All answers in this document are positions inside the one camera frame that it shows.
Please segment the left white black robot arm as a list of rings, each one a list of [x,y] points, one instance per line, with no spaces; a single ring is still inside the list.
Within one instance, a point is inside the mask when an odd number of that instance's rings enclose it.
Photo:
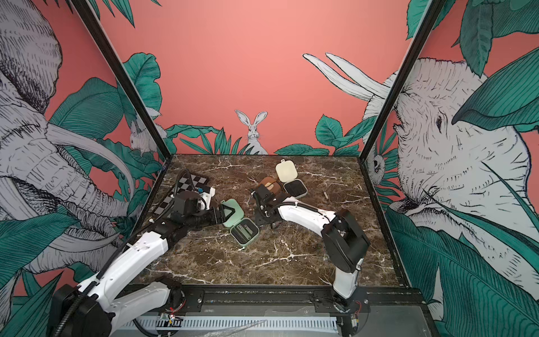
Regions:
[[[193,181],[181,171],[149,224],[132,234],[104,267],[76,287],[63,286],[53,296],[48,336],[111,336],[126,323],[144,313],[172,305],[175,315],[185,305],[180,286],[171,280],[150,285],[122,296],[124,288],[148,265],[173,248],[192,230],[222,225],[237,211],[227,204],[215,204],[215,190]]]

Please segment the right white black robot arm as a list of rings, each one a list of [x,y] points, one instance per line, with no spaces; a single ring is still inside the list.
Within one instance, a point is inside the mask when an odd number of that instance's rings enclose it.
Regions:
[[[266,223],[295,223],[321,237],[329,260],[335,266],[334,292],[344,300],[352,298],[362,263],[371,246],[353,214],[347,209],[319,209],[285,192],[275,194],[262,183],[251,191],[251,195],[258,215]]]

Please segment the brown clipper case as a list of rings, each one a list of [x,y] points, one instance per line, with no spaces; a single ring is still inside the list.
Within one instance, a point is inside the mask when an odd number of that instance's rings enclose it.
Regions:
[[[265,177],[264,179],[262,179],[260,184],[267,188],[274,195],[278,195],[282,191],[282,186],[280,185],[280,183],[272,177]]]

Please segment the mint green clipper case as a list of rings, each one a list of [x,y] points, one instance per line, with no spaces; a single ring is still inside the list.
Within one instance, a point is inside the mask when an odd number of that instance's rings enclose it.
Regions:
[[[245,217],[243,209],[235,199],[223,201],[222,205],[227,218],[223,226],[229,230],[241,247],[252,244],[260,234],[259,227],[251,219]]]

